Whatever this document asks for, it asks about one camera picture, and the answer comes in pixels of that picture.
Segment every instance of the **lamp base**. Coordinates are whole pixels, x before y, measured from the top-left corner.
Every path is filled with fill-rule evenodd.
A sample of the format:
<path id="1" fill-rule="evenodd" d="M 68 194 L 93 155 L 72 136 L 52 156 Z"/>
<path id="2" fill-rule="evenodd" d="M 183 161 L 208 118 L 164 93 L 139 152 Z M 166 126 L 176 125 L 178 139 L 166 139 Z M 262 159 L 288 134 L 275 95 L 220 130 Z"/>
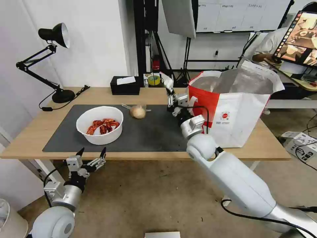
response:
<path id="1" fill-rule="evenodd" d="M 73 100 L 75 93 L 71 90 L 61 90 L 53 94 L 52 100 L 55 103 L 65 103 Z"/>

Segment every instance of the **black desk lamp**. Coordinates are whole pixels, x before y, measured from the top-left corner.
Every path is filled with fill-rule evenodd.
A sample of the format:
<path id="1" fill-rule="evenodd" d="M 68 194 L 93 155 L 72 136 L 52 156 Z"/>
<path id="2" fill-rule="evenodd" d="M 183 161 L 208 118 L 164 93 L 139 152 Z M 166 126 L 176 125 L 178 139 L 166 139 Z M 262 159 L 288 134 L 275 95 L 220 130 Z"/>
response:
<path id="1" fill-rule="evenodd" d="M 30 56 L 29 58 L 18 62 L 17 68 L 22 70 L 23 72 L 33 76 L 34 78 L 40 80 L 42 83 L 45 83 L 46 85 L 50 86 L 51 88 L 55 89 L 55 93 L 52 96 L 52 100 L 55 103 L 64 103 L 71 101 L 75 98 L 75 93 L 71 90 L 64 90 L 59 87 L 59 84 L 54 83 L 52 81 L 49 81 L 47 79 L 42 78 L 41 76 L 37 75 L 36 73 L 29 70 L 29 67 L 35 65 L 36 63 L 40 62 L 41 60 L 49 57 L 50 55 L 56 53 L 56 47 L 53 43 L 53 41 L 57 42 L 59 45 L 69 48 L 70 47 L 70 40 L 68 36 L 68 30 L 66 28 L 66 25 L 64 23 L 57 24 L 54 26 L 53 29 L 39 29 L 39 36 L 46 40 L 46 42 L 49 44 L 45 49 L 39 51 L 38 53 L 35 53 L 34 55 Z M 35 56 L 43 53 L 46 50 L 50 50 L 51 52 L 42 58 L 39 59 L 32 59 Z"/>

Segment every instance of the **lamp shade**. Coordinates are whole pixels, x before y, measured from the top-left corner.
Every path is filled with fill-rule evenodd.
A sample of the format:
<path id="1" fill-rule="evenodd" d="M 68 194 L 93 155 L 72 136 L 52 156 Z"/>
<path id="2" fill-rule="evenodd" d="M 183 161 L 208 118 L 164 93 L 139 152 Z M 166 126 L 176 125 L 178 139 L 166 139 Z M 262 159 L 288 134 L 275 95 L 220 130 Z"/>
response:
<path id="1" fill-rule="evenodd" d="M 39 29 L 39 36 L 46 41 L 56 41 L 56 43 L 65 48 L 70 47 L 68 30 L 64 23 L 57 24 L 53 29 Z"/>

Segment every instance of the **white bowl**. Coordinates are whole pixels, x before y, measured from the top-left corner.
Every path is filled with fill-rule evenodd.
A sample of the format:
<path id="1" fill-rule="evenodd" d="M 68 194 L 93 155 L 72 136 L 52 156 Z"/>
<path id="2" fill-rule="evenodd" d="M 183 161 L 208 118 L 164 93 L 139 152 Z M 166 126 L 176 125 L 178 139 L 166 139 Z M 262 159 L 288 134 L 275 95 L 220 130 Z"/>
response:
<path id="1" fill-rule="evenodd" d="M 114 119 L 120 123 L 120 125 L 111 132 L 103 135 L 88 135 L 86 134 L 88 127 L 92 125 L 94 120 L 102 120 L 104 118 Z M 123 113 L 115 108 L 109 106 L 100 106 L 90 109 L 84 112 L 76 121 L 76 128 L 84 137 L 92 144 L 104 145 L 109 144 L 121 135 L 123 123 Z"/>

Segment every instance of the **monitor screen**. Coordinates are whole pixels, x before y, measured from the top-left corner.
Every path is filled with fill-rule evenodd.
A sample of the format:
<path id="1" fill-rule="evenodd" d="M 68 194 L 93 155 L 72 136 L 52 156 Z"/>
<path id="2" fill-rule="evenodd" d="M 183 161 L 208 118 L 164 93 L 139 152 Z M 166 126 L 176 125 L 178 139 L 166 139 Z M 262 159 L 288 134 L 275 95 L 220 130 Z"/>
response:
<path id="1" fill-rule="evenodd" d="M 317 14 L 298 12 L 280 45 L 275 58 L 303 65 L 317 66 Z"/>

